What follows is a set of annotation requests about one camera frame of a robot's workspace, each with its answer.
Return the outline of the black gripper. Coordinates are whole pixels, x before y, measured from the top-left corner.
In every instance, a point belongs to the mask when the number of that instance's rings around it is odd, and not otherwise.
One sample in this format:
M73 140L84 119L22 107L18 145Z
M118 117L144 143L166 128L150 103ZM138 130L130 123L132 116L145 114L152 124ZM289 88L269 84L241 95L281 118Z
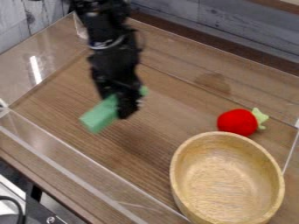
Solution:
M137 91L141 81L136 75L140 48L136 44L122 43L104 45L94 43L89 46L92 54L88 56L90 77L101 99L106 99L118 89L133 89L116 93L116 112L120 119L126 119L137 110Z

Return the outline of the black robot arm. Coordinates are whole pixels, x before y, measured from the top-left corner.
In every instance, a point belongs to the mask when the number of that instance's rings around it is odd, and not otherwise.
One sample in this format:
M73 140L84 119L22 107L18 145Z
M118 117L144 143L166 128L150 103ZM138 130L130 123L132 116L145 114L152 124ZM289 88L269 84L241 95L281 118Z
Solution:
M138 109L141 86L136 29L126 24L125 0L69 0L88 34L90 77L101 99L116 97L116 115L126 119Z

